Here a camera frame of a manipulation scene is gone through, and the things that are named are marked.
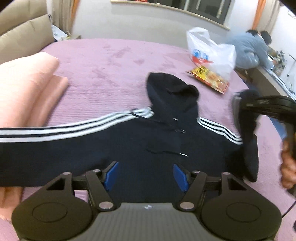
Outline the operator right hand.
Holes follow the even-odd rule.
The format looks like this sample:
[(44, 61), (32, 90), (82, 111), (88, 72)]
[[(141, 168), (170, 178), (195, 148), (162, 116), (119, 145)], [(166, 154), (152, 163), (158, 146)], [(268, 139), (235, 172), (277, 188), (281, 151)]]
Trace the operator right hand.
[(281, 184), (284, 188), (291, 189), (296, 181), (296, 164), (295, 159), (290, 155), (290, 148), (287, 140), (284, 140), (282, 143), (281, 159)]

